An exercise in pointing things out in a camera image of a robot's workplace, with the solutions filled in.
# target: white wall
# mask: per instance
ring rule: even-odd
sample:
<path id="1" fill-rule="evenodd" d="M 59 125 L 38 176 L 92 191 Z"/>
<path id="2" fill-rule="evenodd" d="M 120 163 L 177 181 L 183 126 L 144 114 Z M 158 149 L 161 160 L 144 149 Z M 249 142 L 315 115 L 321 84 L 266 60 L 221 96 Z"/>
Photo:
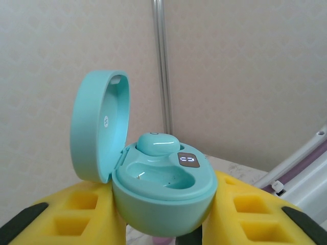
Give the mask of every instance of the white wall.
<path id="1" fill-rule="evenodd" d="M 0 225 L 79 181 L 69 126 L 89 71 L 128 73 L 128 142 L 163 130 L 148 0 L 1 1 L 0 57 Z"/>
<path id="2" fill-rule="evenodd" d="M 269 171 L 327 119 L 325 1 L 166 0 L 176 136 Z"/>

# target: small logo on lid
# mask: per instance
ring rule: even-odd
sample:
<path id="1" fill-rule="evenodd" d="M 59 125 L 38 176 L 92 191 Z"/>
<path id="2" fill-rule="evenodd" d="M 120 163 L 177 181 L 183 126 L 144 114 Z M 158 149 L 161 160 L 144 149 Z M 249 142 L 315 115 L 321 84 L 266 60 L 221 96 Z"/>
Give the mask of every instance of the small logo on lid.
<path id="1" fill-rule="evenodd" d="M 108 116 L 104 117 L 104 127 L 108 127 Z"/>

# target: metal pole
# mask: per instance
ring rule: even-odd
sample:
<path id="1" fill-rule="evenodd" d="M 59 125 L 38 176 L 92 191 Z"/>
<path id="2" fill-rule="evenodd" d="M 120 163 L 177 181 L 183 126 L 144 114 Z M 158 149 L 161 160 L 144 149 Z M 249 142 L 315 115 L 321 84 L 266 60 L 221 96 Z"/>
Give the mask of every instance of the metal pole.
<path id="1" fill-rule="evenodd" d="M 166 134 L 173 134 L 167 63 L 164 3 L 163 0 L 152 0 L 152 3 L 159 65 L 163 129 Z"/>

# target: black foam strip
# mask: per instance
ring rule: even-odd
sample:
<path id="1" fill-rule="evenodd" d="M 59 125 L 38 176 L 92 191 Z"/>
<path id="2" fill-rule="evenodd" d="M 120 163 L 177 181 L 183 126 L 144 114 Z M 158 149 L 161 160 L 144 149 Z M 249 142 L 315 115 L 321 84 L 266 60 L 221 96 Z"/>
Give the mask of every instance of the black foam strip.
<path id="1" fill-rule="evenodd" d="M 8 245 L 18 236 L 30 223 L 33 222 L 45 209 L 48 203 L 38 203 L 22 210 L 4 226 L 0 228 L 0 245 Z"/>
<path id="2" fill-rule="evenodd" d="M 292 219 L 317 245 L 327 244 L 327 231 L 303 212 L 294 208 L 283 207 L 287 216 Z"/>

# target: purple strip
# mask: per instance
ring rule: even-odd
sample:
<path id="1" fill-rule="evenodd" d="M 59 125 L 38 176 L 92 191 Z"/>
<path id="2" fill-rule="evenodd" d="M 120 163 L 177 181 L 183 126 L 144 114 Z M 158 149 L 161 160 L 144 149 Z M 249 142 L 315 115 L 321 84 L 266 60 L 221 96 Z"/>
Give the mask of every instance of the purple strip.
<path id="1" fill-rule="evenodd" d="M 308 154 L 303 160 L 301 160 L 298 164 L 296 164 L 293 168 L 291 168 L 287 173 L 281 176 L 278 180 L 284 185 L 291 181 L 295 176 L 297 176 L 300 172 L 302 172 L 306 167 L 308 167 L 311 163 L 317 160 L 323 153 L 327 151 L 327 140 L 325 140 L 321 145 L 319 145 L 316 149 L 314 149 L 310 154 Z M 262 190 L 272 193 L 274 189 L 271 185 L 267 185 L 262 188 Z"/>

